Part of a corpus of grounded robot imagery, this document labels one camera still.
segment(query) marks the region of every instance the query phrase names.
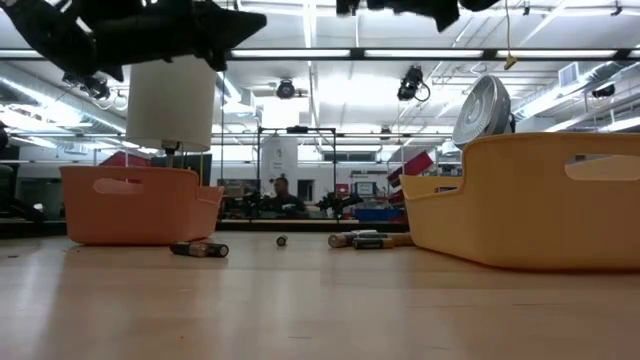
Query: orange plastic bin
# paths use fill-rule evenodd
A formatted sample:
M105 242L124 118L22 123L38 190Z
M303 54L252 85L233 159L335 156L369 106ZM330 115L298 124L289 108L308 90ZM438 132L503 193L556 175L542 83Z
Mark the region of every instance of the orange plastic bin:
M85 245L167 245L211 236L223 187L190 170L60 168L67 233Z
M576 155L619 156L567 165ZM435 180L402 177L412 238L505 268L640 270L638 156L638 134L476 139L458 189L434 194Z

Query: workbench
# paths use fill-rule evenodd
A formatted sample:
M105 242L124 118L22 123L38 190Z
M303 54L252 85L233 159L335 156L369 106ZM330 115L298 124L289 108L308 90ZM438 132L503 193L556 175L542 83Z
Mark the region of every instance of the workbench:
M640 274L496 270L327 234L224 233L225 259L0 241L7 360L637 359Z

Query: fan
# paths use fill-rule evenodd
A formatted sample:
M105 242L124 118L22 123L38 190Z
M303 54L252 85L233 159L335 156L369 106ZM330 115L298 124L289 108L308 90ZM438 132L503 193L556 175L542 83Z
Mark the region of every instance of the fan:
M453 130L453 143L462 150L477 137L514 132L507 89L497 77L482 76L462 105Z

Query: person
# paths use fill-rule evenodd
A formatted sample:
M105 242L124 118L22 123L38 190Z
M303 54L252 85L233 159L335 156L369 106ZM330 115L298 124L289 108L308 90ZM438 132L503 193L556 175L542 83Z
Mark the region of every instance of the person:
M9 145L9 135L7 135L7 131L5 130L6 127L7 125L0 121L0 154L2 154L2 151Z
M307 207L304 205L304 202L289 194L289 180L287 180L287 178L277 178L273 183L273 190L276 192L276 196L272 198L271 201L276 207L282 208L283 211L286 212L307 212Z

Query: blue container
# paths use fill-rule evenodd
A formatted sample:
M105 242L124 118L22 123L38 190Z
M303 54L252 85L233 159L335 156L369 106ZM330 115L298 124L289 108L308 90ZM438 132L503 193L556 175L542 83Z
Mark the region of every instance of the blue container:
M398 209L356 209L353 212L359 221L391 221L402 214L403 211Z

